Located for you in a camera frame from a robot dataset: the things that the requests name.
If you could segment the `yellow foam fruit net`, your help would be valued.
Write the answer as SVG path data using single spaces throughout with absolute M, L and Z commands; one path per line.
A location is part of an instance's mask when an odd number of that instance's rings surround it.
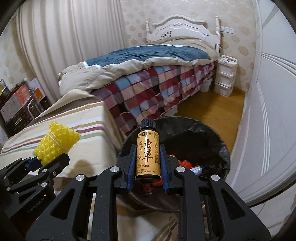
M 46 166 L 61 154 L 68 154 L 80 140 L 81 135 L 56 121 L 49 124 L 49 130 L 34 149 L 33 154 Z

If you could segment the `red plastic bag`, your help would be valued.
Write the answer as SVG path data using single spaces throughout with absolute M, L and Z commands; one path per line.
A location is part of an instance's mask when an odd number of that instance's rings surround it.
M 198 167 L 199 165 L 195 165 L 193 166 L 189 161 L 187 160 L 184 160 L 184 161 L 180 161 L 178 160 L 178 163 L 180 166 L 183 166 L 187 169 L 192 169 L 192 168 L 195 168 L 195 167 Z M 159 180 L 158 182 L 154 182 L 154 183 L 149 183 L 149 184 L 144 184 L 143 185 L 143 189 L 144 189 L 144 192 L 145 193 L 151 193 L 153 192 L 154 190 L 156 190 L 157 188 L 159 187 L 162 187 L 163 186 L 163 181 L 162 179 Z

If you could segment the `brown bottle yellow label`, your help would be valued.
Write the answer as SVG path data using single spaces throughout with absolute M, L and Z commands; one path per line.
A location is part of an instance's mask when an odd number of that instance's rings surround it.
M 148 184 L 161 179 L 159 134 L 156 122 L 145 118 L 137 134 L 136 180 Z

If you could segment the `white camel milk powder sachet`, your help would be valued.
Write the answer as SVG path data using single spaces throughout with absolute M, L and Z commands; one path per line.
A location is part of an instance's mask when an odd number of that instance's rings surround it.
M 194 168 L 191 168 L 190 169 L 195 175 L 200 175 L 202 174 L 203 170 L 201 167 L 197 166 L 197 167 L 194 167 Z

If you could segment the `black bagged trash bin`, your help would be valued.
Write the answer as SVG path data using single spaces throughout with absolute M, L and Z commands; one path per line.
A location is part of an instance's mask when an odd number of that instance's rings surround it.
M 166 153 L 177 160 L 199 165 L 203 177 L 217 174 L 225 179 L 230 171 L 230 154 L 222 138 L 201 121 L 181 116 L 157 118 L 155 120 L 159 142 Z M 178 195 L 166 194 L 163 187 L 145 193 L 142 183 L 135 182 L 128 195 L 119 199 L 136 211 L 155 210 L 179 212 Z

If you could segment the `striped beige table cloth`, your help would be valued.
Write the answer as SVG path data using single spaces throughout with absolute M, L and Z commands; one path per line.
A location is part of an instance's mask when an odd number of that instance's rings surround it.
M 1 168 L 19 158 L 33 157 L 33 151 L 56 121 L 80 134 L 69 150 L 69 165 L 54 179 L 58 195 L 78 174 L 92 177 L 116 164 L 125 140 L 106 105 L 82 91 L 62 97 L 1 149 Z M 138 205 L 129 195 L 117 197 L 119 240 L 177 240 L 178 216 Z

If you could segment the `cardboard box with orange print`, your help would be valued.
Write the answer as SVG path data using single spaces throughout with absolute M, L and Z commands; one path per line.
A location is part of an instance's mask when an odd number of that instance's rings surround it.
M 37 115 L 44 111 L 36 92 L 30 87 L 27 78 L 22 79 L 12 90 L 1 80 L 1 117 L 8 123 L 20 110 L 25 107 L 28 114 L 35 118 L 32 110 L 37 110 Z

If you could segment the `white wardrobe door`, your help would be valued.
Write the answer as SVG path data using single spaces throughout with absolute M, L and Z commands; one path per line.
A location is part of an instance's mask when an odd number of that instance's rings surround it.
M 254 1 L 257 47 L 226 182 L 249 205 L 295 183 L 295 32 L 272 1 Z

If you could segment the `beige and teal duvet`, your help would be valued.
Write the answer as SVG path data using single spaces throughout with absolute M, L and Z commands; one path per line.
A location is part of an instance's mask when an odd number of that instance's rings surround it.
M 60 95 L 73 89 L 100 89 L 124 75 L 165 65 L 207 65 L 219 59 L 219 53 L 206 41 L 175 36 L 123 48 L 91 58 L 61 71 Z

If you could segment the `red plaid bed sheet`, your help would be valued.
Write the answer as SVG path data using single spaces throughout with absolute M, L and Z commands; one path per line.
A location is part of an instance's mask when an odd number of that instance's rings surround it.
M 133 131 L 144 118 L 156 119 L 198 92 L 215 65 L 152 67 L 125 75 L 92 94 L 104 101 L 117 127 Z

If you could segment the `cream pleated curtain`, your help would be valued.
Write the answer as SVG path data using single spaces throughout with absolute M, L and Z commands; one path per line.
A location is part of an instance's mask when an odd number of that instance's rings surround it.
M 59 72 L 128 46 L 120 1 L 25 1 L 16 26 L 23 54 L 51 104 L 60 98 Z

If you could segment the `white plastic drawer unit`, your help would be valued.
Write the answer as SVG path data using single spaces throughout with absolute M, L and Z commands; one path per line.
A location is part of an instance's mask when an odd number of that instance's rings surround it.
M 229 97 L 232 93 L 237 72 L 237 59 L 222 55 L 217 62 L 214 91 Z

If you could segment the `white wooden bed headboard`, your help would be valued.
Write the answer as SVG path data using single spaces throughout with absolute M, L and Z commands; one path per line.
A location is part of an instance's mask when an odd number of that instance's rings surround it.
M 153 23 L 154 30 L 151 31 L 149 22 L 146 21 L 146 39 L 151 42 L 175 36 L 199 38 L 209 43 L 219 53 L 221 50 L 220 19 L 215 16 L 215 34 L 205 27 L 206 23 L 206 20 L 195 20 L 184 15 L 171 15 L 158 23 Z

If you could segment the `white wall socket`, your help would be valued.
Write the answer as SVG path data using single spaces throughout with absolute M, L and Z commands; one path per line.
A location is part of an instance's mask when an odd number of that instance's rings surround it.
M 221 26 L 221 32 L 235 34 L 235 29 Z

